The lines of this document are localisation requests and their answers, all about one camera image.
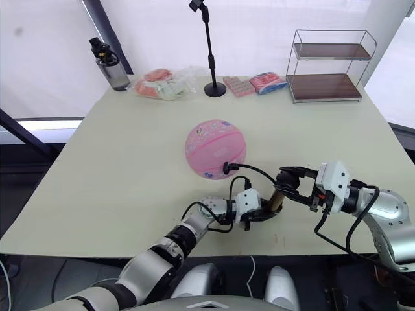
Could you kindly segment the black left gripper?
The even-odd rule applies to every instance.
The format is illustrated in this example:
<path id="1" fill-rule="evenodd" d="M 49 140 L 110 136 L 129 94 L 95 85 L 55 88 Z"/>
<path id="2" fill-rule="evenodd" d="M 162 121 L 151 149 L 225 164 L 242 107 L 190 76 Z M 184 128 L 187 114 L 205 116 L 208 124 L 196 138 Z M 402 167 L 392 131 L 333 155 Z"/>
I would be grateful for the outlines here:
<path id="1" fill-rule="evenodd" d="M 264 222 L 276 217 L 281 209 L 276 210 L 274 203 L 268 200 L 260 200 L 261 209 L 244 213 L 240 217 L 240 223 L 245 231 L 249 231 L 252 222 Z"/>

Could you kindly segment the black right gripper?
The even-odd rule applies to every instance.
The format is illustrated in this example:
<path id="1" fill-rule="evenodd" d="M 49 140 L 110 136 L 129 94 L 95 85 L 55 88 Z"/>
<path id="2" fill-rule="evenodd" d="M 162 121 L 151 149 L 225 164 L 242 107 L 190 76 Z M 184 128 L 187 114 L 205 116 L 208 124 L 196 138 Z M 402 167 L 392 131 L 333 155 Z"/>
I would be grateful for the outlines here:
<path id="1" fill-rule="evenodd" d="M 314 183 L 311 194 L 309 196 L 303 196 L 296 189 L 290 187 L 276 185 L 275 188 L 286 198 L 301 204 L 306 204 L 306 206 L 308 206 L 312 212 L 317 213 L 318 209 L 323 207 L 327 199 L 325 191 L 320 190 L 316 185 L 316 177 L 318 175 L 318 171 L 300 166 L 285 166 L 280 167 L 279 169 L 281 172 L 286 172 L 292 176 L 295 176 L 296 178 L 309 178 L 313 180 Z"/>

